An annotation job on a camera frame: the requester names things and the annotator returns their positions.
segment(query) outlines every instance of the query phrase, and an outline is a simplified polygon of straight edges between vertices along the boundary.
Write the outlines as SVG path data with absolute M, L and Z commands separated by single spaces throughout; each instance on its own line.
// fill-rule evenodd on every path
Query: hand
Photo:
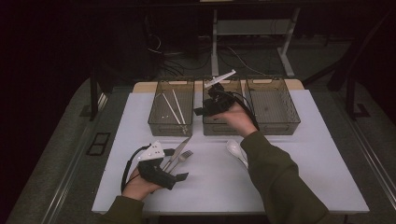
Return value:
M 238 103 L 233 103 L 228 111 L 214 115 L 211 118 L 225 119 L 228 125 L 234 128 L 242 137 L 246 137 L 257 131 L 257 128 L 253 125 L 244 108 Z
M 136 199 L 138 201 L 142 201 L 145 199 L 151 192 L 154 192 L 157 189 L 161 189 L 162 187 L 156 185 L 154 183 L 148 182 L 143 179 L 139 174 L 137 167 L 134 168 L 130 176 L 129 183 L 125 186 L 124 191 L 122 192 L 122 196 Z

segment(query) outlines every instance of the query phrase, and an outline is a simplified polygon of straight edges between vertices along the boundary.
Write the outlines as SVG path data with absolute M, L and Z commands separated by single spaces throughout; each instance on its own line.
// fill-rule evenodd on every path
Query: transparent storage bin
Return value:
M 301 121 L 283 78 L 248 77 L 244 89 L 262 133 L 294 133 Z
M 192 136 L 193 100 L 193 80 L 159 81 L 148 118 L 152 135 Z
M 203 81 L 203 99 L 209 99 L 210 96 L 207 91 L 210 89 L 205 89 L 204 84 L 212 80 L 212 77 L 204 78 Z M 242 86 L 238 76 L 228 77 L 220 82 L 224 87 L 224 91 L 237 92 L 242 95 Z M 238 133 L 231 128 L 225 119 L 213 120 L 210 117 L 203 117 L 204 124 L 204 135 L 238 135 Z

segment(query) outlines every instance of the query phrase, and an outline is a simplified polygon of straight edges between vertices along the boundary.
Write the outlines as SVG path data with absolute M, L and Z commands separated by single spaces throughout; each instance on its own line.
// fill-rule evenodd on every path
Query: person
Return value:
M 272 224 L 333 223 L 327 207 L 299 177 L 298 166 L 290 155 L 268 142 L 241 105 L 235 103 L 212 118 L 225 119 L 244 137 L 241 148 L 247 153 L 248 173 Z M 101 223 L 141 223 L 142 200 L 161 187 L 141 178 L 136 169 L 131 177 Z

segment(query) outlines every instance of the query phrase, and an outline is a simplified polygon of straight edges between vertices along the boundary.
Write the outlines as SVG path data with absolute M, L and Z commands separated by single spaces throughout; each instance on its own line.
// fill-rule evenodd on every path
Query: forearm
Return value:
M 108 211 L 101 216 L 100 224 L 142 222 L 143 203 L 123 196 L 118 196 Z
M 241 147 L 271 223 L 325 221 L 328 209 L 299 177 L 297 164 L 287 152 L 272 146 L 260 132 L 247 136 Z

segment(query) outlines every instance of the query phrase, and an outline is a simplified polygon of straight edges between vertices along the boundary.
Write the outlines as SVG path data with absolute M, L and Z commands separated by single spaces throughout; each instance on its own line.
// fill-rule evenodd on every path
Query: spoon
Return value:
M 227 149 L 248 168 L 248 162 L 242 154 L 242 149 L 235 140 L 232 139 L 227 142 Z

